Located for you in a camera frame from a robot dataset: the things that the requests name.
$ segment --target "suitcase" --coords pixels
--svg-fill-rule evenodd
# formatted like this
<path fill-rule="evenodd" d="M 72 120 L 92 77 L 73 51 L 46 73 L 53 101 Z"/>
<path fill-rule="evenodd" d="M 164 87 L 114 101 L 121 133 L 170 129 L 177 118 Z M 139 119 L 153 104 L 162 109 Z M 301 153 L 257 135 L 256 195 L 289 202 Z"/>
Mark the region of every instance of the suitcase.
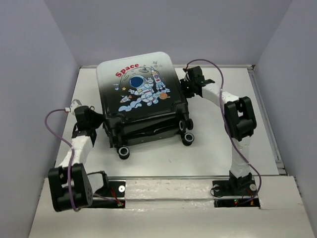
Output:
<path fill-rule="evenodd" d="M 170 57 L 156 52 L 106 61 L 97 67 L 97 80 L 110 147 L 122 159 L 128 146 L 180 134 L 184 145 L 194 136 L 188 102 Z"/>

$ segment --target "white platform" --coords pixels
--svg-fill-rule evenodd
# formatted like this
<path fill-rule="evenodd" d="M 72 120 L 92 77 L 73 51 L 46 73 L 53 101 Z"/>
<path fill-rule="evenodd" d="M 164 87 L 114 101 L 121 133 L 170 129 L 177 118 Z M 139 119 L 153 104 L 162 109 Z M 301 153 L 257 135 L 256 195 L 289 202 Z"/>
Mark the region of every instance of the white platform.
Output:
<path fill-rule="evenodd" d="M 277 175 L 275 156 L 261 117 L 259 105 L 246 68 L 223 68 L 224 89 L 237 96 L 252 99 L 258 127 L 251 140 L 250 160 L 262 175 Z M 177 68 L 179 78 L 184 72 Z M 206 79 L 220 85 L 220 75 L 215 68 L 203 68 Z M 96 69 L 81 69 L 76 84 L 74 99 L 83 105 L 94 106 L 101 113 Z M 231 166 L 231 145 L 225 134 L 220 109 L 213 103 L 196 96 L 189 101 L 190 117 L 194 121 L 194 143 L 186 147 L 178 136 L 156 142 L 130 147 L 128 160 L 119 159 L 116 150 L 109 147 L 108 138 L 100 127 L 97 130 L 95 147 L 85 168 L 87 172 L 105 170 L 110 177 L 195 177 L 227 176 Z M 71 139 L 76 119 L 69 115 L 63 136 Z M 56 165 L 65 157 L 67 145 L 61 143 Z"/>
<path fill-rule="evenodd" d="M 53 210 L 46 179 L 30 238 L 314 238 L 294 179 L 263 177 L 261 209 L 214 208 L 209 179 L 129 179 L 126 209 Z"/>

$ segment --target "red text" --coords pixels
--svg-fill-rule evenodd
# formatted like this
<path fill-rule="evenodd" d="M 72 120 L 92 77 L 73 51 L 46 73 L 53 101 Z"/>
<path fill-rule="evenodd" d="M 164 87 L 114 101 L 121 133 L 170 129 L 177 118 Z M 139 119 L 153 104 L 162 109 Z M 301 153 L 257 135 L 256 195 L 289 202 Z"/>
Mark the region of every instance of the red text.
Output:
<path fill-rule="evenodd" d="M 137 63 L 136 63 L 136 64 L 132 64 L 132 65 L 126 67 L 126 68 L 123 68 L 122 70 L 120 70 L 120 72 L 117 72 L 117 73 L 115 74 L 115 76 L 121 77 L 121 76 L 124 75 L 127 71 L 129 71 L 129 70 L 131 70 L 131 69 L 133 69 L 133 68 L 137 68 L 137 67 L 139 67 L 139 65 L 138 65 Z"/>

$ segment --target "planet illustration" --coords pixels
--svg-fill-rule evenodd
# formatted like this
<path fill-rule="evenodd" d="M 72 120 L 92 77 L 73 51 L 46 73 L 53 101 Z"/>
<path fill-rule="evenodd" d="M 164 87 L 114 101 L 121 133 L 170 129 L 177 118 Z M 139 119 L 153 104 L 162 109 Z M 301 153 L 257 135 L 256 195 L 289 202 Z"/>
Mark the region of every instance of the planet illustration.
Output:
<path fill-rule="evenodd" d="M 139 69 L 139 72 L 141 73 L 148 73 L 149 71 L 147 70 L 147 68 L 142 68 L 142 69 Z"/>
<path fill-rule="evenodd" d="M 168 96 L 167 93 L 162 92 L 162 93 L 160 93 L 159 98 L 162 100 L 165 100 L 166 98 L 170 98 L 170 96 Z"/>

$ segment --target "gray wall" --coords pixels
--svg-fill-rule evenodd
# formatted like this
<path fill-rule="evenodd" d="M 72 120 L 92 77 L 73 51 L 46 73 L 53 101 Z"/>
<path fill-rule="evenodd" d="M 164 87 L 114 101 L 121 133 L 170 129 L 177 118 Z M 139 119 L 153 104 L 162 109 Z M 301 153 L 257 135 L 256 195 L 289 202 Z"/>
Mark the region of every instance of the gray wall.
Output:
<path fill-rule="evenodd" d="M 42 0 L 0 3 L 0 237 L 28 237 L 58 151 L 44 127 L 69 105 L 78 66 Z M 50 120 L 62 132 L 62 113 Z"/>
<path fill-rule="evenodd" d="M 80 65 L 155 51 L 255 64 L 291 0 L 45 0 Z"/>
<path fill-rule="evenodd" d="M 297 177 L 317 235 L 317 1 L 293 0 L 256 67 L 287 171 Z"/>

